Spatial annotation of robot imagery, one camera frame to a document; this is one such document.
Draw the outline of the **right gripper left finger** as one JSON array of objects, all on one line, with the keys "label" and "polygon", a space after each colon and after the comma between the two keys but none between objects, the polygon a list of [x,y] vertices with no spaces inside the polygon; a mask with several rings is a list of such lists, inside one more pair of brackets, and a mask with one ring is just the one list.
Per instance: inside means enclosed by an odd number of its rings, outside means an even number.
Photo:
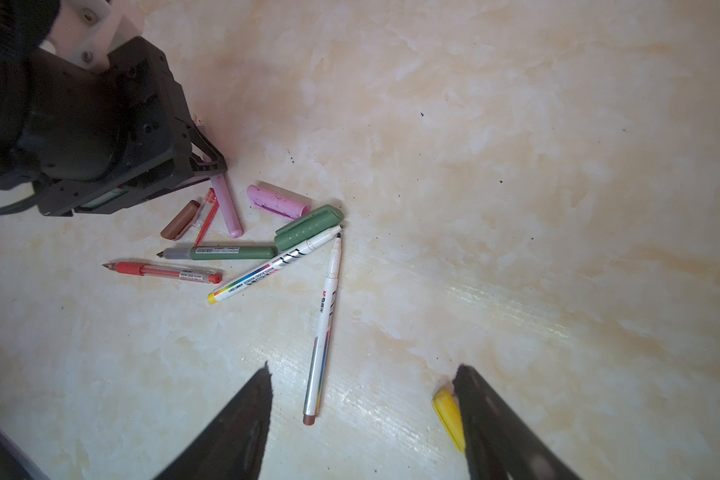
[{"label": "right gripper left finger", "polygon": [[224,406],[159,479],[257,479],[273,403],[271,373],[263,366]]}]

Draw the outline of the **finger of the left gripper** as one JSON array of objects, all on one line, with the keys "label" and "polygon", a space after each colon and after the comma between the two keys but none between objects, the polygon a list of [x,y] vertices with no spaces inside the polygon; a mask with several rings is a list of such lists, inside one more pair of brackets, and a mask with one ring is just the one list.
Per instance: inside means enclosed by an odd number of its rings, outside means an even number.
[{"label": "finger of the left gripper", "polygon": [[209,180],[227,171],[224,155],[208,139],[202,128],[192,120],[186,124],[185,140],[189,148],[187,156],[189,180]]}]

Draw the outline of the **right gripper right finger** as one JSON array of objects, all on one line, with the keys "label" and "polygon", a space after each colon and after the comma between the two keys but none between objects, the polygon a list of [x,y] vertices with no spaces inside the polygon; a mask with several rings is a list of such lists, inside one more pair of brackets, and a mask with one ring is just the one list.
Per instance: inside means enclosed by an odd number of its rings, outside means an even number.
[{"label": "right gripper right finger", "polygon": [[453,380],[460,403],[472,479],[575,479],[566,465],[523,422],[472,366]]}]

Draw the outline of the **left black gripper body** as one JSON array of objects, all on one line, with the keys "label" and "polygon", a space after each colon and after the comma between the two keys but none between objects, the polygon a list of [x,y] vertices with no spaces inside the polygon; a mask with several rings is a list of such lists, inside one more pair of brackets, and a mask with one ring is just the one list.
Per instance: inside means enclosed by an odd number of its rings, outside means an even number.
[{"label": "left black gripper body", "polygon": [[30,97],[17,146],[51,184],[45,216],[111,214],[194,182],[189,113],[164,53],[142,37],[96,74],[50,53],[26,62]]}]

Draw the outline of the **pink fountain pen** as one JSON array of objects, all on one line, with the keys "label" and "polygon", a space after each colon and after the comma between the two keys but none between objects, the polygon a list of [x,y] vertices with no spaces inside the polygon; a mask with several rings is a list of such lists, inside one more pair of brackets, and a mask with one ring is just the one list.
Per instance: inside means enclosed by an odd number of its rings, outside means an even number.
[{"label": "pink fountain pen", "polygon": [[232,238],[240,238],[243,235],[243,227],[226,176],[214,175],[210,181],[229,235]]}]

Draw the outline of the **pink pen cap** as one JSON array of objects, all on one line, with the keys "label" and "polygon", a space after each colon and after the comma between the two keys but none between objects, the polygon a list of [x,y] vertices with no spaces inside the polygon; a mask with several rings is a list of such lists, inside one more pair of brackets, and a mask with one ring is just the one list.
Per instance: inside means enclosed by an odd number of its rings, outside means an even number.
[{"label": "pink pen cap", "polygon": [[250,185],[246,193],[253,207],[282,218],[297,220],[311,211],[310,205],[261,186]]}]

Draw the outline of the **brown pen cap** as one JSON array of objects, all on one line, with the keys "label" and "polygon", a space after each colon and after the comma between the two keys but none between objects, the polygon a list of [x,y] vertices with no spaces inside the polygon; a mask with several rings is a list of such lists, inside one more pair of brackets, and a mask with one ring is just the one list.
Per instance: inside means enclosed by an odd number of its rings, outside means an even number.
[{"label": "brown pen cap", "polygon": [[183,237],[191,227],[201,204],[197,200],[190,200],[182,210],[161,230],[160,236],[163,239],[177,241]]}]

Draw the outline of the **white pen brown end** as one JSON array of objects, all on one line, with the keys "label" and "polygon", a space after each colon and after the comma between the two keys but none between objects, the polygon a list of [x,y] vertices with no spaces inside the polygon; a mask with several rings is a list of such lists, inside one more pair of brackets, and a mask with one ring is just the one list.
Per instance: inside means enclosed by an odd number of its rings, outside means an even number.
[{"label": "white pen brown end", "polygon": [[314,425],[319,412],[332,318],[338,291],[342,248],[342,234],[339,233],[332,246],[329,268],[325,278],[318,312],[310,372],[303,405],[302,422],[305,426]]}]

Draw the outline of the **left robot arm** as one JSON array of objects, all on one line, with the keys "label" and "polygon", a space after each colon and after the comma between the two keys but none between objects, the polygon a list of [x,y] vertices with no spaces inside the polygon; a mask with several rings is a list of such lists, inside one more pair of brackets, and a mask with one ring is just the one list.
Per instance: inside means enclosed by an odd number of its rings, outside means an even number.
[{"label": "left robot arm", "polygon": [[111,214],[224,174],[127,1],[0,1],[0,216]]}]

